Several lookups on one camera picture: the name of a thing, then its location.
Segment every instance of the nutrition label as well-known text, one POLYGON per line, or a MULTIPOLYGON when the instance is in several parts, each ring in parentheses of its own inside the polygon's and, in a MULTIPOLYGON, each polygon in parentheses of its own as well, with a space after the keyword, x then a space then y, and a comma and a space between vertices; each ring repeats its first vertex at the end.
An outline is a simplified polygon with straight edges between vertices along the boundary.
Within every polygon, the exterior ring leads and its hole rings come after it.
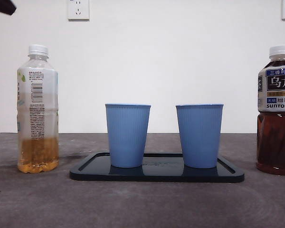
POLYGON ((29 106, 30 130, 33 139, 44 138, 44 104, 29 106))
POLYGON ((29 71, 28 76, 30 80, 42 80, 44 78, 42 71, 29 71))

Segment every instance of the bottle label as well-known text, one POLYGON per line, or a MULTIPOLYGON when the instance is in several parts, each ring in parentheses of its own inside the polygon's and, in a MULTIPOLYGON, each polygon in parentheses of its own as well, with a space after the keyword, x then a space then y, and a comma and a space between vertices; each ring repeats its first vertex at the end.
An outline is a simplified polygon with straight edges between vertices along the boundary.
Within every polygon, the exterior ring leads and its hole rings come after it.
POLYGON ((258 110, 285 112, 285 68, 267 68, 258 75, 258 110))
POLYGON ((58 74, 45 68, 17 71, 17 125, 22 139, 52 138, 58 134, 58 74))

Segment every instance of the barcode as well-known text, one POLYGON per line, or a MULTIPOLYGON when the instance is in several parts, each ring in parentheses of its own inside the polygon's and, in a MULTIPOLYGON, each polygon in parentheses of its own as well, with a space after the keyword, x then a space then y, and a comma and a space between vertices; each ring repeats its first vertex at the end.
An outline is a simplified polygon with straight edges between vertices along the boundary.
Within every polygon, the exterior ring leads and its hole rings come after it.
POLYGON ((31 84, 31 97, 33 103, 42 102, 43 94, 42 94, 42 83, 32 83, 31 84))

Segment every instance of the blue cup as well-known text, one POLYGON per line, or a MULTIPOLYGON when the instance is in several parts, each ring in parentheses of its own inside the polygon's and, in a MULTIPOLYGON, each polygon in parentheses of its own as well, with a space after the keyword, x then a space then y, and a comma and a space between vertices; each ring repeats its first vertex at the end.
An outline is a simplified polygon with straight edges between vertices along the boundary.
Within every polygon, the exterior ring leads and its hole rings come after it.
POLYGON ((151 105, 105 104, 111 164, 142 165, 151 105))
POLYGON ((185 165, 216 167, 223 104, 177 105, 176 110, 185 165))

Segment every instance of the cup rim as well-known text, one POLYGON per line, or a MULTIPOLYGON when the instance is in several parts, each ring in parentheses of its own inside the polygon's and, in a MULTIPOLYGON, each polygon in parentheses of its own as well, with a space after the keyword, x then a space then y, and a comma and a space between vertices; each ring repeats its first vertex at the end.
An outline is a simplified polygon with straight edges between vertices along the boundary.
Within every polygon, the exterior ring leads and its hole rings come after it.
POLYGON ((224 104, 177 104, 176 107, 183 106, 224 106, 224 104))
POLYGON ((150 104, 127 104, 127 103, 106 103, 105 106, 107 105, 118 105, 118 106, 146 106, 146 107, 151 107, 150 104))

